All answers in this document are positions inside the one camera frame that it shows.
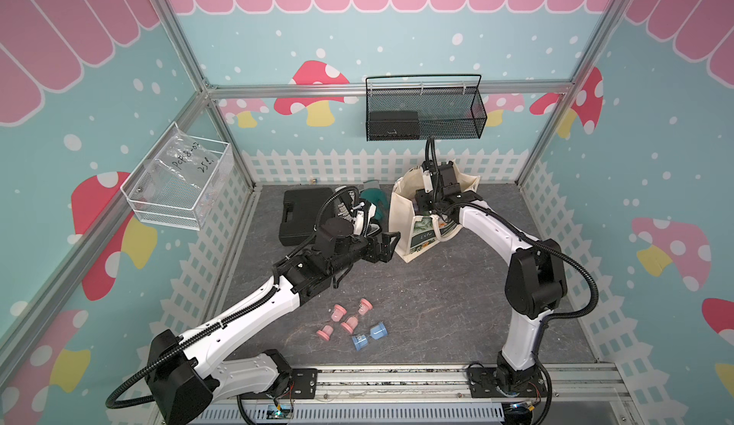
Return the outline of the cream floral canvas tote bag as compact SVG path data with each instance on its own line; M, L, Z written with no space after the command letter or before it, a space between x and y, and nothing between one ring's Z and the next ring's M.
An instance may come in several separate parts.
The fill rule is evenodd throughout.
M430 214L419 208L418 193L427 183L430 184L428 171L424 164L419 164L396 181L391 193L389 231L401 233L395 252L406 263L461 231L447 215Z

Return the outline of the pink hourglass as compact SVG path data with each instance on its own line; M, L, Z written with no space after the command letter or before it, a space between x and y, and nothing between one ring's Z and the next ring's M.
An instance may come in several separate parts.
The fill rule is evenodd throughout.
M332 322L340 323L344 321L349 315L354 313L355 315L362 317L365 316L367 313L371 312L373 310L374 306L373 304L367 300L362 298L359 301L359 305L356 308L353 308L352 310L348 310L348 308L345 308L344 306L340 304L334 304L331 310L330 319Z
M331 341L339 331L350 336L355 335L358 325L359 318L357 316L350 316L345 321L334 323L333 325L325 325L323 328L318 329L315 334L324 341Z

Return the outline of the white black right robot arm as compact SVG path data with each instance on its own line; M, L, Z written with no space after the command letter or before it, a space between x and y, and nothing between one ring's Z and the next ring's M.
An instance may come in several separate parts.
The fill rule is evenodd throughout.
M473 190L462 190L454 163L440 163L434 138L428 138L422 170L427 176L417 195L420 209L477 235L508 264L504 293L510 307L510 329L497 357L494 385L500 394L519 396L525 387L542 379L551 382L539 361L546 328L554 320L579 319L598 306L594 277L581 263L563 253L552 239L539 240L489 207ZM568 293L565 267L586 282L587 304L579 310L556 309Z

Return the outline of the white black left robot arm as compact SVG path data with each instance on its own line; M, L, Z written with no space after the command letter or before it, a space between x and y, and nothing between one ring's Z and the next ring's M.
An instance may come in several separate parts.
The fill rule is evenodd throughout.
M355 186L332 193L317 211L310 235L273 264L262 287L194 329L159 333L146 365L109 394L106 408L155 403L166 423L187 424L221 397L281 396L292 368L277 350L255 356L251 369L229 370L227 358L270 323L338 287L354 264L390 262L401 233L383 231L375 213Z

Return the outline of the black plastic tool case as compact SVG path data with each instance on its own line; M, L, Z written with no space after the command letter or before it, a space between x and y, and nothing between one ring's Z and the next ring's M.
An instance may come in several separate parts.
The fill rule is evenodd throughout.
M312 233L321 206L334 194L329 187L287 190L278 239L285 247L297 247Z

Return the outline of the green work glove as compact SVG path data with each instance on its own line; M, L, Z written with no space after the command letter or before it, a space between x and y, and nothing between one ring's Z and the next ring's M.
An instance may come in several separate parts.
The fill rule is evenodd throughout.
M380 187L378 180L367 180L367 182L363 182L361 197L376 207L375 219L377 221L383 221L385 216L389 214L388 197Z

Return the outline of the black box in basket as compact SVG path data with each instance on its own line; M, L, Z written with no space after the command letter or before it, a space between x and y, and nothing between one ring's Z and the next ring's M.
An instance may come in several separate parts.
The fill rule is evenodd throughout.
M416 111L374 111L366 121L367 140L419 140L421 128Z

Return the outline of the clear acrylic wall bin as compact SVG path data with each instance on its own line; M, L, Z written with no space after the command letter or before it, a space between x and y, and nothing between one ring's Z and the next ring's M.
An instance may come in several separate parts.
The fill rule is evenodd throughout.
M198 231L233 167L229 143L191 136L172 123L120 191L139 222Z

